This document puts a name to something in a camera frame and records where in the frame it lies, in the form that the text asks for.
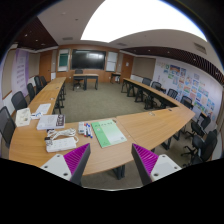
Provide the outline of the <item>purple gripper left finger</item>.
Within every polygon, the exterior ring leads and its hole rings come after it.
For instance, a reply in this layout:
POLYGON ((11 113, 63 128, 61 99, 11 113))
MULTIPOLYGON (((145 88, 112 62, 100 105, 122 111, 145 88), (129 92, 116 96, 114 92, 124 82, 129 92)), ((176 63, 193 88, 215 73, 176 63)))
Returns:
POLYGON ((65 155, 56 154, 41 168, 76 185, 80 185, 90 153, 90 144, 85 144, 65 155))

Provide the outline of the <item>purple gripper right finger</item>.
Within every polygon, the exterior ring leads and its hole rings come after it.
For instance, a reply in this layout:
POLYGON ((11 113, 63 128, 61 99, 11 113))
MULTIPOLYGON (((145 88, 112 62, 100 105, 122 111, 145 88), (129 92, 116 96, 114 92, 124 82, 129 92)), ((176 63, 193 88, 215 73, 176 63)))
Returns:
POLYGON ((167 155, 157 155, 137 144, 132 144, 131 153, 143 185, 181 170, 181 167, 167 155))

